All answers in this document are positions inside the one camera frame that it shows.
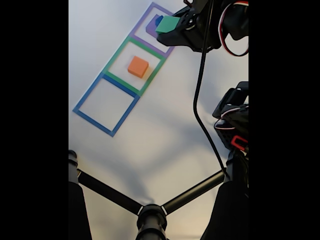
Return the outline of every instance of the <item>orange cube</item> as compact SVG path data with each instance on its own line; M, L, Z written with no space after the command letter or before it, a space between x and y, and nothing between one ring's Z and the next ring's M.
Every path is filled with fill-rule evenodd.
M134 56L128 67L128 72L142 79L148 67L149 63L147 61Z

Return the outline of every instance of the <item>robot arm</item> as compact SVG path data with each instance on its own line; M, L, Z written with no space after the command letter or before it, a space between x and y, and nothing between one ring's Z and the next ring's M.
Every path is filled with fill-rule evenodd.
M160 33L157 40L166 46L188 46L194 52L202 52L209 1L193 0L193 3L189 3L185 0L184 2L187 6L172 15L180 18L175 29ZM249 36L248 1L214 0L206 51L219 49L222 45L228 48L224 43L228 34L234 40Z

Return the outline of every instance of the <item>white table surface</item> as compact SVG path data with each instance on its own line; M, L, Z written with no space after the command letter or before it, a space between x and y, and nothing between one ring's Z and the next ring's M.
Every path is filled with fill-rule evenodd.
M69 0L69 149L79 168L137 202L162 205L220 170L193 114L201 53L175 47L114 137L72 112L141 18L151 0ZM182 0L154 0L176 12ZM248 38L232 41L240 53ZM212 112L229 88L248 81L248 55L207 54L198 112L225 164L229 151L213 128ZM137 216L82 186L93 240L134 240ZM199 240L218 187L167 217L170 240Z

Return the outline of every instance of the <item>green cube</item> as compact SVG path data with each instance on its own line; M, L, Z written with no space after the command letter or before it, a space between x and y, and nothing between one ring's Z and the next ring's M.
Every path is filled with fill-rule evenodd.
M168 33L176 28L179 20L180 17L164 16L155 31L158 34Z

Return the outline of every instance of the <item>black metal rod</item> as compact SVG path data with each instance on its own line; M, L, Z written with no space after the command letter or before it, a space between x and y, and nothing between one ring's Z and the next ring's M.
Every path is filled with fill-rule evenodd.
M77 154L72 150L68 165L68 240L92 240L84 192L78 183Z
M130 197L122 194L121 192L113 189L112 187L104 184L103 182L95 179L94 177L90 176L89 174L83 172L82 170L78 169L81 173L78 176L78 181L80 184L86 186L87 188L91 189L92 191L100 194L101 196L109 199L110 201L114 202L115 204L123 207L124 209L128 210L129 212L138 215L138 212L142 205L135 200L131 199Z
M215 186L221 184L224 179L225 175L222 170L220 170L197 185L193 186L189 190L181 193L179 196L176 196L174 199L163 204L162 207L164 207L166 214L169 215Z

